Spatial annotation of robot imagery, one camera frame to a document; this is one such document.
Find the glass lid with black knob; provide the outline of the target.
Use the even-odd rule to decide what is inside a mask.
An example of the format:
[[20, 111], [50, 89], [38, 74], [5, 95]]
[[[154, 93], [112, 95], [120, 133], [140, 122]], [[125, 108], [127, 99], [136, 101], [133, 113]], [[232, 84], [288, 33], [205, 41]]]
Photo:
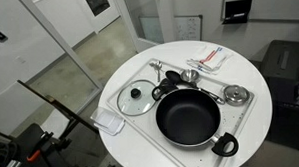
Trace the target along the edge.
[[148, 112], [155, 103], [152, 90], [156, 86], [148, 80], [135, 80], [118, 95], [117, 107], [125, 115], [137, 116]]

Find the small steel lid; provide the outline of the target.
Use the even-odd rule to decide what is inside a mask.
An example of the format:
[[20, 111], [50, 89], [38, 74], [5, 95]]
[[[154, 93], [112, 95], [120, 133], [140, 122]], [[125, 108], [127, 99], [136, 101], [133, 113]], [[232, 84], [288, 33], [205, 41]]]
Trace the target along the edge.
[[240, 106], [250, 98], [250, 92], [237, 84], [228, 85], [224, 91], [225, 102], [232, 106]]

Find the silver spoon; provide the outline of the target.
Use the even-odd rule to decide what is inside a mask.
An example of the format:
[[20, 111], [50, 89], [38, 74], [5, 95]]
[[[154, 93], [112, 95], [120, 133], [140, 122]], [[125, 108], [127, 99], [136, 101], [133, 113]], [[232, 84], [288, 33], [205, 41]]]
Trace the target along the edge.
[[157, 81], [160, 81], [160, 69], [162, 68], [162, 63], [160, 61], [150, 62], [150, 66], [157, 71]]

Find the small steel funnel cup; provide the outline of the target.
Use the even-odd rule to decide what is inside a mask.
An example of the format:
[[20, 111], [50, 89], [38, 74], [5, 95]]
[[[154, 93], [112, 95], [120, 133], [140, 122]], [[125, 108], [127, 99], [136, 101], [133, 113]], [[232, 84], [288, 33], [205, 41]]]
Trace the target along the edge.
[[181, 71], [180, 78], [186, 82], [197, 83], [199, 81], [199, 73], [193, 69], [185, 69]]

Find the round white table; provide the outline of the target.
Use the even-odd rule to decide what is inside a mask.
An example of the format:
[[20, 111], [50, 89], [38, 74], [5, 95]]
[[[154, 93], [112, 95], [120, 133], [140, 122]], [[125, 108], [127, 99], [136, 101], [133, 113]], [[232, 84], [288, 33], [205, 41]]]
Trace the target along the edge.
[[[203, 45], [197, 41], [177, 41], [159, 44], [138, 53], [122, 64], [110, 77], [99, 104], [105, 106], [108, 97], [151, 58], [185, 68], [186, 60]], [[229, 84], [245, 86], [258, 96], [252, 113], [238, 137], [240, 149], [234, 157], [228, 158], [223, 166], [240, 167], [256, 153], [267, 135], [273, 113], [270, 91], [261, 73], [236, 51], [214, 78]], [[125, 125], [116, 136], [102, 133], [101, 139], [113, 158], [124, 167], [177, 167], [130, 125]]]

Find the white plastic tray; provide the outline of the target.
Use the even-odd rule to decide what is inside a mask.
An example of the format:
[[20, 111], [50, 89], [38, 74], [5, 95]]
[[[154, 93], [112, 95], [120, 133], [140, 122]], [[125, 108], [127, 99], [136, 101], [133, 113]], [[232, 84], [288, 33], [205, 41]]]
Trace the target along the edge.
[[[175, 85], [168, 80], [165, 76], [166, 71], [174, 71], [181, 73], [183, 70], [181, 67], [171, 65], [164, 62], [162, 64], [162, 74], [160, 75], [160, 81], [157, 81], [157, 71], [150, 66], [150, 62], [157, 62], [154, 58], [149, 59], [146, 64], [142, 65], [140, 69], [136, 70], [131, 77], [116, 90], [107, 100], [107, 105], [119, 113], [125, 121], [127, 121], [142, 137], [149, 141], [155, 148], [159, 149], [170, 161], [175, 163], [178, 167], [223, 167], [228, 158], [221, 157], [212, 151], [214, 144], [209, 141], [201, 147], [182, 147], [177, 146], [169, 142], [160, 132], [156, 123], [156, 109], [158, 101], [155, 100], [154, 106], [146, 113], [137, 116], [129, 116], [123, 114], [117, 107], [117, 98], [119, 92], [132, 81], [135, 80], [148, 80], [155, 86], [175, 86], [178, 89], [191, 88], [184, 84]], [[210, 77], [199, 77], [199, 81], [196, 83], [199, 88], [212, 92], [224, 101], [224, 89], [229, 85], [225, 82], [221, 82]], [[253, 106], [256, 102], [256, 97], [253, 92], [250, 92], [250, 98], [240, 106], [232, 106], [225, 102], [224, 105], [217, 103], [219, 110], [222, 114], [222, 122], [218, 129], [217, 134], [223, 135], [225, 132], [231, 133], [236, 139], [241, 133], [246, 120], [250, 116]]]

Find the clear plastic container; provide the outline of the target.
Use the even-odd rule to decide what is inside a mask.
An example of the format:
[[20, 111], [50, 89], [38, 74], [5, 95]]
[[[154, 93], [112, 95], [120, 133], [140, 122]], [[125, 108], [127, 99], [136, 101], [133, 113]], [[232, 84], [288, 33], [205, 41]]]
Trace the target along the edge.
[[98, 107], [92, 113], [91, 120], [93, 125], [111, 136], [119, 134], [125, 125], [125, 120], [122, 117], [103, 107]]

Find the white striped dish towel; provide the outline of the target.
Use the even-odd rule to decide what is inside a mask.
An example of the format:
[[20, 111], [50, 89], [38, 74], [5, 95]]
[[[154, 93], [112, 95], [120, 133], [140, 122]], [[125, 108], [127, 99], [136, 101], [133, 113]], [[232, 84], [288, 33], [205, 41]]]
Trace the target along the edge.
[[187, 64], [198, 70], [211, 74], [218, 74], [222, 65], [233, 54], [221, 46], [206, 45], [193, 53], [187, 60]]

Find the framed dark picture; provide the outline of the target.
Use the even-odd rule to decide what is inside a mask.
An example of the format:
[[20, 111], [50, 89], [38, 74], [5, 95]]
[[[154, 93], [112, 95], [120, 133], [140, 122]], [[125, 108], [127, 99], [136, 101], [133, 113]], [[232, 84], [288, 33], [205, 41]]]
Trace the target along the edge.
[[94, 15], [98, 15], [110, 7], [108, 0], [86, 0]]

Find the black tripod stand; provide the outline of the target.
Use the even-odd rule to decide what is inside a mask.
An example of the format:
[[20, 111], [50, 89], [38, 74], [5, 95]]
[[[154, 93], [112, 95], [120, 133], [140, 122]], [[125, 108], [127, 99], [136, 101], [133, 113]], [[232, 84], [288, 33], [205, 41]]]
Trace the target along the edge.
[[37, 138], [37, 142], [33, 145], [33, 149], [26, 158], [26, 161], [33, 163], [37, 160], [37, 157], [40, 156], [48, 167], [77, 167], [77, 165], [70, 166], [60, 156], [61, 150], [67, 148], [71, 143], [71, 140], [67, 138], [68, 134], [79, 123], [95, 133], [98, 132], [98, 129], [90, 125], [78, 114], [71, 111], [67, 106], [61, 104], [52, 96], [44, 96], [20, 80], [18, 80], [17, 83], [54, 108], [51, 116], [41, 125], [41, 136]]

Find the dark grey bin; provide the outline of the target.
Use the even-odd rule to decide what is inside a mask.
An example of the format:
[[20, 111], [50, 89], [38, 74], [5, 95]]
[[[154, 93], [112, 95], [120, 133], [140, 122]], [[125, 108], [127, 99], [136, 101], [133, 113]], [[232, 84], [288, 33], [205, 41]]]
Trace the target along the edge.
[[299, 80], [299, 41], [272, 40], [260, 73], [267, 77]]

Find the whiteboard leaning on wall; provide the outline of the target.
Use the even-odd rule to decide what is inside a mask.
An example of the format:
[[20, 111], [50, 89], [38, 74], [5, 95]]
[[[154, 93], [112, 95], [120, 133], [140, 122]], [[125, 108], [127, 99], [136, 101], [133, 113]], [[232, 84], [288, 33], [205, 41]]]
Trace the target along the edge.
[[[163, 43], [162, 26], [156, 16], [140, 17], [143, 38], [156, 43]], [[202, 16], [177, 16], [174, 18], [176, 27], [176, 40], [202, 40]]]

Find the black wall holder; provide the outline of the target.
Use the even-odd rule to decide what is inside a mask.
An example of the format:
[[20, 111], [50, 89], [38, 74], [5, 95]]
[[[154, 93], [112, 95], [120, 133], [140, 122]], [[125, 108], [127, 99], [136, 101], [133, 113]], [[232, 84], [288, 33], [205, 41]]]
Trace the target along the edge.
[[222, 24], [246, 23], [252, 0], [234, 0], [226, 3], [225, 18]]

